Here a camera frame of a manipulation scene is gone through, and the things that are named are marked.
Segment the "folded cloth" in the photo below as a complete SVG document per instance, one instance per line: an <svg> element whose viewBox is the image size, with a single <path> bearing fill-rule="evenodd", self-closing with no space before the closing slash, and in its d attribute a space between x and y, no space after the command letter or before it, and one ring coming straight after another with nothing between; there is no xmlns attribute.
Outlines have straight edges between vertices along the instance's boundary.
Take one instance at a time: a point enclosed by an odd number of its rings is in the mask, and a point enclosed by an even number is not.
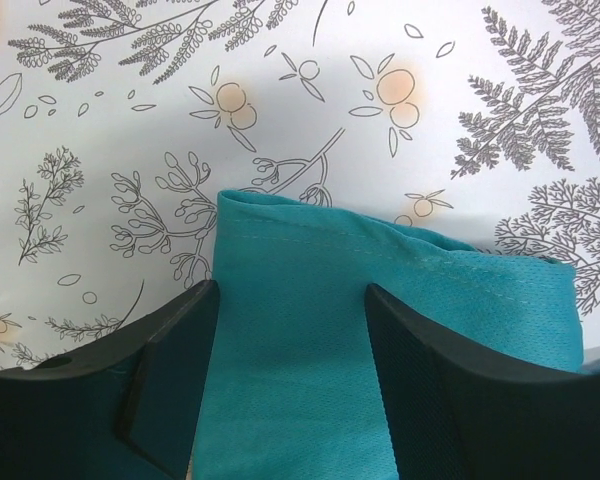
<svg viewBox="0 0 600 480"><path fill-rule="evenodd" d="M492 349L578 371L574 270L282 197L218 196L220 317L196 480L397 478L364 317L377 283Z"/></svg>

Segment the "teal fabric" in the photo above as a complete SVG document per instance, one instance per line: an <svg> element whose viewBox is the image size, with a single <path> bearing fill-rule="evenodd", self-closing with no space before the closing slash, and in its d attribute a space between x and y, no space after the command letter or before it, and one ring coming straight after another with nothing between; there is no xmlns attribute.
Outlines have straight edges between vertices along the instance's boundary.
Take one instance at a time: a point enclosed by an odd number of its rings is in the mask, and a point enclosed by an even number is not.
<svg viewBox="0 0 600 480"><path fill-rule="evenodd" d="M218 196L221 306L195 480L387 480L396 467L364 318L378 283L508 355L578 371L574 270L282 197Z"/></svg>

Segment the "patterned surface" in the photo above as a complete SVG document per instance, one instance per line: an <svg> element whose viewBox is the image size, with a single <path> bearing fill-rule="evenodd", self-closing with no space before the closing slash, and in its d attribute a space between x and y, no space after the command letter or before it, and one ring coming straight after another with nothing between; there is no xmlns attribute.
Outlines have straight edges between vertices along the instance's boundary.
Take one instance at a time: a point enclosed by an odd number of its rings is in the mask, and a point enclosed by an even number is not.
<svg viewBox="0 0 600 480"><path fill-rule="evenodd" d="M600 0L0 0L0 368L207 278L223 188L571 263L600 346Z"/></svg>

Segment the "floral patterned tablecloth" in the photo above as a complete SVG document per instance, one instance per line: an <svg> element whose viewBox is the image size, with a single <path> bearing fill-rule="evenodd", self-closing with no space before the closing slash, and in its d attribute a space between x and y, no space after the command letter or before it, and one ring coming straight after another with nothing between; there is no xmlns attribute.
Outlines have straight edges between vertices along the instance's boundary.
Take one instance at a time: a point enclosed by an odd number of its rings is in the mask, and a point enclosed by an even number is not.
<svg viewBox="0 0 600 480"><path fill-rule="evenodd" d="M225 188L570 263L600 347L600 0L0 0L0 369L208 278Z"/></svg>

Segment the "teal cloth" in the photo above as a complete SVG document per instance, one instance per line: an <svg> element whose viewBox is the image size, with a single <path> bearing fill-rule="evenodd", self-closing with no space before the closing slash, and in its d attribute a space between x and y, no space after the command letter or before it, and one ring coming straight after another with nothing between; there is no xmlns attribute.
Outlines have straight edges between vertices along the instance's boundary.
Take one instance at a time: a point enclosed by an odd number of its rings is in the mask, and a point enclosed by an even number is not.
<svg viewBox="0 0 600 480"><path fill-rule="evenodd" d="M221 306L195 480L397 479L363 295L378 283L484 345L578 371L574 270L282 197L218 196Z"/></svg>

